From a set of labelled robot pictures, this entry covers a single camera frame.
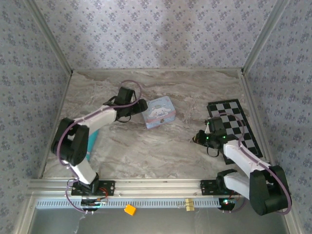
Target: floral wallpaper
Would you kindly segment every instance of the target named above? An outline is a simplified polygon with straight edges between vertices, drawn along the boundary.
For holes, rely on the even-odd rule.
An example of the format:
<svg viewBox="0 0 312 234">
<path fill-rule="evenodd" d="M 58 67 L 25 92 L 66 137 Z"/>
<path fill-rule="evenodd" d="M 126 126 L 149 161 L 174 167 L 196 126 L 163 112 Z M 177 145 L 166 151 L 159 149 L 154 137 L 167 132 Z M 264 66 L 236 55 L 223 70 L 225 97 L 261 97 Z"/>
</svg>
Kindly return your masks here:
<svg viewBox="0 0 312 234">
<path fill-rule="evenodd" d="M 73 69 L 242 67 L 276 0 L 36 0 Z"/>
<path fill-rule="evenodd" d="M 0 9 L 0 233 L 9 234 L 68 77 L 23 1 L 1 1 Z"/>
<path fill-rule="evenodd" d="M 273 155 L 312 233 L 312 2 L 291 0 L 248 74 Z"/>
</svg>

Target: teal object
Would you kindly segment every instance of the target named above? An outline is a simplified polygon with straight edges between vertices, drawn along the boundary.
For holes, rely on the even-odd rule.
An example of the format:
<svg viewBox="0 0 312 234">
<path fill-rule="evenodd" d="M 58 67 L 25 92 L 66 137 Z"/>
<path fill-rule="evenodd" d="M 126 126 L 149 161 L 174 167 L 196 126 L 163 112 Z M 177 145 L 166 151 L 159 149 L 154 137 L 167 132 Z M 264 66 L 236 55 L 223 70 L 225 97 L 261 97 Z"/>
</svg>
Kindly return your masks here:
<svg viewBox="0 0 312 234">
<path fill-rule="evenodd" d="M 87 154 L 86 154 L 86 158 L 89 161 L 90 160 L 90 154 L 92 152 L 94 143 L 97 139 L 98 136 L 98 130 L 96 130 L 94 133 L 92 133 L 91 135 L 89 135 L 89 140 L 88 140 L 88 148 L 87 148 Z"/>
</svg>

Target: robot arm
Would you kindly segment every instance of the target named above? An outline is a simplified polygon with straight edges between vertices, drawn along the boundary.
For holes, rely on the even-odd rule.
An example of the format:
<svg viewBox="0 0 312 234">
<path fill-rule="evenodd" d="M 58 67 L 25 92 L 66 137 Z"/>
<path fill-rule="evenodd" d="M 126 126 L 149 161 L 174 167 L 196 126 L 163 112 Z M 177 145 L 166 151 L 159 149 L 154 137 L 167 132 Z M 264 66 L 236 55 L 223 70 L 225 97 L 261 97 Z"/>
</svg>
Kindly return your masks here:
<svg viewBox="0 0 312 234">
<path fill-rule="evenodd" d="M 226 134 L 220 117 L 209 119 L 206 131 L 200 130 L 193 141 L 218 149 L 244 172 L 245 176 L 234 169 L 218 173 L 216 182 L 220 191 L 242 194 L 250 200 L 251 206 L 259 215 L 279 211 L 291 205 L 287 200 L 290 192 L 283 169 L 271 166 L 257 158 L 244 145 L 239 145 L 237 137 Z M 267 169 L 272 171 L 279 181 L 272 177 Z"/>
<path fill-rule="evenodd" d="M 69 130 L 61 142 L 60 159 L 64 163 L 68 163 L 74 174 L 78 176 L 81 190 L 91 194 L 98 190 L 99 176 L 85 158 L 89 135 L 121 117 L 129 117 L 147 110 L 147 103 L 143 99 L 132 106 L 114 108 L 114 106 L 132 103 L 133 97 L 136 99 L 134 90 L 121 87 L 116 97 L 111 98 L 96 111 L 79 118 L 80 122 Z M 64 118 L 61 120 L 51 145 L 51 151 L 54 154 L 57 154 L 57 147 L 62 135 L 76 120 L 78 119 Z"/>
</svg>

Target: table surface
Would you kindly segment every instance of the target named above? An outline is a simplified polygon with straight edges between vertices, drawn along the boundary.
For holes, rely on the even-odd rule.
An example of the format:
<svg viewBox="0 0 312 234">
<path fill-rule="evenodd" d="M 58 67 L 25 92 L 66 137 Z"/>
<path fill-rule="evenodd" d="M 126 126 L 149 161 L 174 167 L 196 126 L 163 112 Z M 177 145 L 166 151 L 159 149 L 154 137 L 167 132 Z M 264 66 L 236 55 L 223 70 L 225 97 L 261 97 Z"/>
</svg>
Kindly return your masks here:
<svg viewBox="0 0 312 234">
<path fill-rule="evenodd" d="M 77 118 L 99 108 L 118 92 L 120 83 L 133 79 L 142 84 L 142 96 L 153 100 L 169 96 L 175 121 L 147 130 L 141 114 L 128 123 L 115 122 L 100 129 L 90 164 L 101 178 L 214 178 L 226 166 L 222 156 L 209 157 L 206 148 L 192 142 L 205 130 L 207 104 L 237 98 L 249 118 L 237 76 L 216 71 L 90 71 L 74 73 L 60 119 Z M 135 85 L 128 87 L 138 89 Z M 49 154 L 43 177 L 71 177 Z"/>
</svg>

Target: checkered mat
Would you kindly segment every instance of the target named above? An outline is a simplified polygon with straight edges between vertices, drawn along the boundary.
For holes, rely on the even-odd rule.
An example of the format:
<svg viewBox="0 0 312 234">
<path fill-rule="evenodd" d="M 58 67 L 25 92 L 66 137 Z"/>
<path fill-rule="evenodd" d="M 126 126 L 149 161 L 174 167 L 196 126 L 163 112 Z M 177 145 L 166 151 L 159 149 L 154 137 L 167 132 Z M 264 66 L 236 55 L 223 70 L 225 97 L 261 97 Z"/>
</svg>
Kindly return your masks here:
<svg viewBox="0 0 312 234">
<path fill-rule="evenodd" d="M 214 117 L 217 114 L 224 112 L 236 115 L 242 121 L 245 128 L 245 135 L 242 140 L 242 144 L 257 157 L 263 157 L 238 99 L 209 102 L 207 109 L 210 117 Z M 221 119 L 228 135 L 234 134 L 236 137 L 240 137 L 242 135 L 242 126 L 240 122 L 235 119 L 235 117 L 221 116 Z M 223 157 L 225 164 L 234 163 L 229 158 L 225 156 Z"/>
</svg>

